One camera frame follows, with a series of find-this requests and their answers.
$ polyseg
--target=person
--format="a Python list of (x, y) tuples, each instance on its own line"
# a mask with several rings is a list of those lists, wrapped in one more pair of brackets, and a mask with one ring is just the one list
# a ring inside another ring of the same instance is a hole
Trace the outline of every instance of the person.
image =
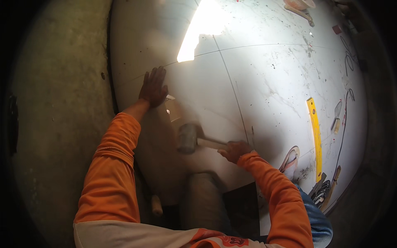
[[(229, 142), (228, 150), (218, 152), (251, 172), (268, 201), (272, 225), (266, 242), (241, 238), (232, 230), (216, 180), (209, 173), (189, 178), (180, 203), (183, 231), (140, 223), (133, 150), (142, 117), (163, 103), (168, 94), (163, 86), (165, 75), (163, 67), (146, 72), (137, 102), (117, 114), (102, 137), (73, 221), (76, 247), (313, 247), (321, 232), (322, 240), (329, 243), (332, 228), (325, 216), (308, 216), (311, 212), (301, 197), (302, 190), (244, 142)], [(291, 174), (297, 158), (293, 152), (287, 155), (284, 173)]]

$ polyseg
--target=blue jeans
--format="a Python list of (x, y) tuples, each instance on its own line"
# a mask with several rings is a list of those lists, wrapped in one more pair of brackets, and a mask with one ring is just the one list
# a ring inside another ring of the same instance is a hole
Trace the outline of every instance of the blue jeans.
[[(312, 199), (297, 184), (295, 185), (301, 192), (309, 216), (314, 247), (325, 248), (331, 242), (333, 235), (331, 223), (316, 207)], [(220, 231), (229, 236), (240, 236), (230, 225), (222, 194), (211, 174), (191, 175), (185, 196), (179, 206), (181, 225), (184, 230), (206, 228)], [(266, 243), (267, 236), (251, 239)]]

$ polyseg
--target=flip flop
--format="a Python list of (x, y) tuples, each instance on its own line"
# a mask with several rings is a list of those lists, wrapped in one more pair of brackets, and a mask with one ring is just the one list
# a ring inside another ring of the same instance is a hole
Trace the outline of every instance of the flip flop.
[[(295, 151), (295, 159), (292, 160), (292, 162), (287, 163), (289, 154), (290, 154), (292, 151)], [(293, 146), (293, 147), (289, 150), (289, 152), (287, 153), (287, 155), (285, 156), (285, 159), (284, 159), (283, 163), (281, 164), (281, 167), (280, 167), (279, 171), (280, 171), (281, 173), (284, 173), (285, 170), (288, 169), (288, 168), (290, 168), (291, 166), (295, 166), (295, 169), (296, 169), (296, 168), (298, 167), (298, 158), (299, 158), (299, 155), (300, 155), (299, 147), (298, 147), (298, 146)]]

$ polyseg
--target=foot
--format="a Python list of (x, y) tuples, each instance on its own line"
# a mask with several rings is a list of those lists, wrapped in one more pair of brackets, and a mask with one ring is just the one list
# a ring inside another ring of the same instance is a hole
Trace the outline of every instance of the foot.
[(294, 172), (298, 167), (298, 158), (299, 147), (294, 146), (291, 148), (291, 150), (289, 150), (279, 169), (289, 180), (292, 180), (294, 177)]

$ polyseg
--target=trowel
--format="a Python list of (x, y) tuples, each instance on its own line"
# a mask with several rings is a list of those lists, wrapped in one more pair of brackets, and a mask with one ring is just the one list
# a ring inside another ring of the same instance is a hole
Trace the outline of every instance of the trowel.
[(335, 119), (332, 122), (331, 130), (333, 130), (333, 134), (338, 134), (339, 126), (341, 124), (341, 120), (339, 119), (339, 115), (341, 114), (342, 109), (342, 101), (339, 101), (335, 107)]

